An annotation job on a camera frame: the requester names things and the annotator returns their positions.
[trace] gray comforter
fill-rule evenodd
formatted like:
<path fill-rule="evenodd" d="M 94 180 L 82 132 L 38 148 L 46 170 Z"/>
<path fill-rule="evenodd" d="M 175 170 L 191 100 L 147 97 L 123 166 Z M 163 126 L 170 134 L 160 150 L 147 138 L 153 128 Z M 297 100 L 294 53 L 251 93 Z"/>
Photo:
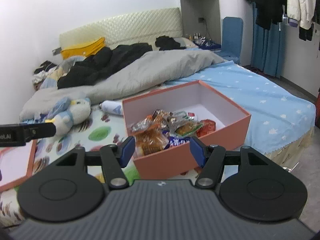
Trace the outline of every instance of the gray comforter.
<path fill-rule="evenodd" d="M 33 119 L 47 114 L 63 97 L 78 99 L 89 97 L 92 104 L 104 100 L 127 97 L 165 81 L 187 77 L 224 59 L 208 50 L 168 50 L 145 53 L 124 69 L 94 86 L 59 89 L 47 88 L 37 91 L 25 103 L 20 120 Z"/>

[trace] tufted cream headboard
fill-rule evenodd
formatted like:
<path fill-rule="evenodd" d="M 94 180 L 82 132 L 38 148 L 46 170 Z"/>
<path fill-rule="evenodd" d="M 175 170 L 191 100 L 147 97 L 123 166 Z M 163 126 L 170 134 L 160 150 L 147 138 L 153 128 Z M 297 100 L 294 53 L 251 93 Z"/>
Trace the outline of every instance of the tufted cream headboard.
<path fill-rule="evenodd" d="M 114 49 L 119 44 L 148 42 L 154 44 L 157 37 L 167 35 L 182 37 L 182 22 L 179 8 L 158 9 L 130 13 L 90 23 L 60 34 L 60 46 L 65 47 L 100 37 Z"/>

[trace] curtain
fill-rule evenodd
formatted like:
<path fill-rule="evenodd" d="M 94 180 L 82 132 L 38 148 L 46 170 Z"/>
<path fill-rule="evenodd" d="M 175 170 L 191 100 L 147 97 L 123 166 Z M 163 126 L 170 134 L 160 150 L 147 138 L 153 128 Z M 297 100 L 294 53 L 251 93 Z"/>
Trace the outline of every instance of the curtain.
<path fill-rule="evenodd" d="M 284 60 L 285 27 L 281 23 L 281 30 L 279 31 L 279 24 L 271 24 L 268 31 L 256 25 L 257 9 L 255 3 L 252 3 L 252 6 L 253 46 L 251 67 L 279 78 L 282 74 Z"/>

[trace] orange box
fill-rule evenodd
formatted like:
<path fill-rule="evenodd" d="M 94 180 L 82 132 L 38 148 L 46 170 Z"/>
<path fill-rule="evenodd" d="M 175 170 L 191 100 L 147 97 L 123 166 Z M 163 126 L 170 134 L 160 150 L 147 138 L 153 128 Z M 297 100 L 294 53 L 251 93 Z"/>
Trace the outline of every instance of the orange box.
<path fill-rule="evenodd" d="M 233 150 L 244 143 L 251 114 L 203 81 L 193 81 L 123 100 L 127 134 L 129 127 L 153 114 L 156 109 L 195 113 L 198 120 L 216 122 L 216 130 L 199 139 L 206 145 L 217 144 Z M 133 155 L 142 179 L 168 179 L 196 168 L 189 143 L 143 157 Z"/>

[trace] stuffed animal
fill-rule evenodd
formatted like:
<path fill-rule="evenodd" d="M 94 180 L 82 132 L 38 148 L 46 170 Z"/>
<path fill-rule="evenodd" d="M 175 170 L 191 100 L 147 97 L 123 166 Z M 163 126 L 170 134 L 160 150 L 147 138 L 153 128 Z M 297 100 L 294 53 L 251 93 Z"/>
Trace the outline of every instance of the stuffed animal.
<path fill-rule="evenodd" d="M 63 98 L 55 104 L 45 122 L 52 122 L 56 126 L 56 135 L 63 136 L 70 131 L 73 125 L 80 124 L 87 119 L 90 112 L 89 98 L 77 100 Z"/>

